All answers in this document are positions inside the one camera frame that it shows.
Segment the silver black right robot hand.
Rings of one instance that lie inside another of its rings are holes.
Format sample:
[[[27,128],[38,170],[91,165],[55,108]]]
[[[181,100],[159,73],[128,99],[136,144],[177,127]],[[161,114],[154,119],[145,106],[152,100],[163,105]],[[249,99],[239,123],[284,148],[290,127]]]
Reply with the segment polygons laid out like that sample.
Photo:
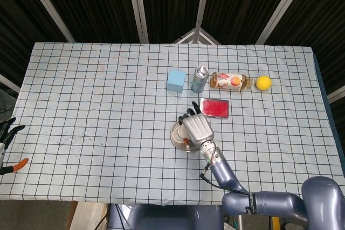
[[[213,141],[214,132],[199,105],[195,101],[192,105],[193,109],[188,108],[186,114],[178,117],[178,124],[184,125],[187,138],[193,145],[200,148],[202,144]]]

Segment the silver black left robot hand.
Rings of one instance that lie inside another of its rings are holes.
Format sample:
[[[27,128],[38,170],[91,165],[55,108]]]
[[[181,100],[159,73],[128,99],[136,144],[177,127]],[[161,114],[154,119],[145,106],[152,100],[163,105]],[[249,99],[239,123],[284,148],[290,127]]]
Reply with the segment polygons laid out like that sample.
[[[19,171],[29,162],[28,158],[24,158],[16,165],[13,165],[13,166],[3,165],[4,157],[11,141],[15,137],[16,133],[18,133],[19,131],[25,128],[25,125],[21,125],[21,126],[16,126],[12,130],[10,130],[11,125],[15,121],[16,121],[16,118],[13,117],[9,120],[1,122],[1,171],[0,171],[1,176],[8,173]]]

